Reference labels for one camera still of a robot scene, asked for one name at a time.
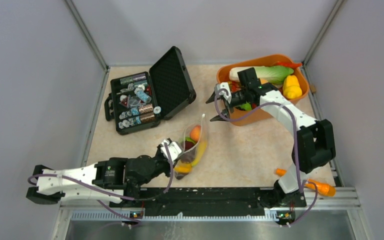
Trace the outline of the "yellow bell pepper toy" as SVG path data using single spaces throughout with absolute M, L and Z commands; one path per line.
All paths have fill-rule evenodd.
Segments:
M 193 167 L 191 163 L 178 162 L 174 167 L 174 171 L 176 173 L 189 174 L 192 168 Z

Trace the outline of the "dark purple fruit toy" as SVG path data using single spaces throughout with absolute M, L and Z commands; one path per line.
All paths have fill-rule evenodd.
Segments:
M 184 141 L 184 152 L 180 156 L 180 161 L 182 163 L 192 163 L 196 157 L 195 145 L 192 142 Z

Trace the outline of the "green apple toy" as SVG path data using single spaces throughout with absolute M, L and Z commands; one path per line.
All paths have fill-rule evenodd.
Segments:
M 196 141 L 193 140 L 193 139 L 190 138 L 190 137 L 185 137 L 185 138 L 184 138 L 184 141 L 185 141 L 185 142 L 190 142 L 190 143 L 196 144 Z

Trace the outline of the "clear dotted zip bag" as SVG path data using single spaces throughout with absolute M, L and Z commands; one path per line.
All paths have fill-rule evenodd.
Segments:
M 177 180 L 189 175 L 206 153 L 209 134 L 206 114 L 189 124 L 179 139 L 182 150 L 174 166 L 174 176 Z

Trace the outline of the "peach toy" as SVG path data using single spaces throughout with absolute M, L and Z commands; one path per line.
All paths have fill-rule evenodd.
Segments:
M 189 132 L 189 137 L 194 141 L 198 142 L 201 137 L 201 130 L 202 127 L 200 125 L 194 126 L 191 131 Z

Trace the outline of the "yellow banana toy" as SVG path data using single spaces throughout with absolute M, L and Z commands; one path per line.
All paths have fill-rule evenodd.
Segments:
M 191 166 L 192 167 L 195 167 L 202 159 L 204 153 L 206 152 L 206 149 L 207 149 L 207 146 L 208 146 L 208 142 L 207 141 L 202 141 L 202 142 L 199 142 L 197 147 L 196 147 L 196 155 L 195 155 L 195 159 L 191 162 Z

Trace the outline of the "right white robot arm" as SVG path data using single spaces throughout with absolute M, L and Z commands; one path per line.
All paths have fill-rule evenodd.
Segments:
M 287 206 L 304 191 L 308 174 L 323 167 L 336 156 L 334 130 L 327 120 L 317 120 L 298 109 L 271 83 L 261 83 L 255 68 L 238 73 L 241 89 L 231 92 L 229 84 L 218 83 L 207 104 L 214 103 L 217 116 L 211 121 L 239 122 L 253 111 L 239 118 L 231 118 L 230 112 L 245 103 L 256 104 L 269 113 L 293 136 L 292 165 L 273 185 L 273 189 L 262 193 L 260 203 L 266 208 Z

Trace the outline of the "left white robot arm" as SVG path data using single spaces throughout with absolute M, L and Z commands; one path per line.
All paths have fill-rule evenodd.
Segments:
M 142 185 L 164 174 L 173 181 L 177 159 L 184 153 L 176 141 L 166 138 L 154 156 L 111 157 L 79 168 L 54 170 L 36 165 L 27 181 L 26 198 L 38 205 L 54 205 L 75 200 L 124 202 L 129 207 L 146 201 Z

